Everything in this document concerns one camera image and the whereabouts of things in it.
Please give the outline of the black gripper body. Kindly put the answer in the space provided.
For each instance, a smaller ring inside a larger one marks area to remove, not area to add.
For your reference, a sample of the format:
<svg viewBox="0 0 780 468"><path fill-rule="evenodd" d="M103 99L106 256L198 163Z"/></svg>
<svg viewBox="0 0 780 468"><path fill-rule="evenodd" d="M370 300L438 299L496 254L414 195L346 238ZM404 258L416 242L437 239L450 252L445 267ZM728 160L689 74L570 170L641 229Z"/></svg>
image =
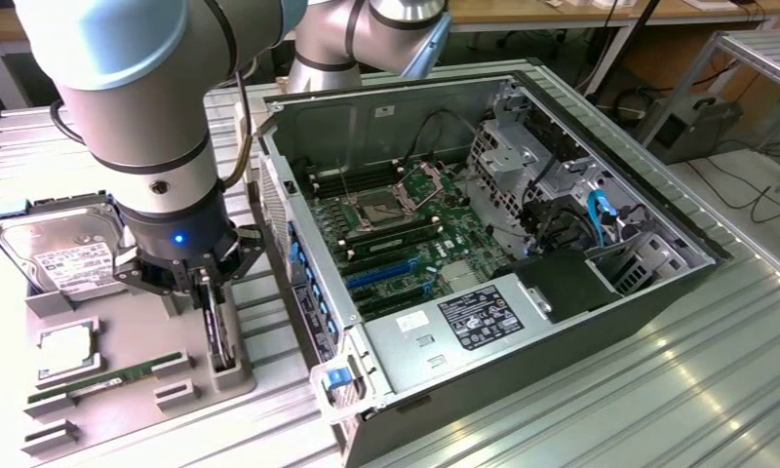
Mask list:
<svg viewBox="0 0 780 468"><path fill-rule="evenodd" d="M171 213L149 214L117 204L143 263L169 268L174 260L197 264L205 254L220 259L229 253L236 233L224 188L217 181L196 203Z"/></svg>

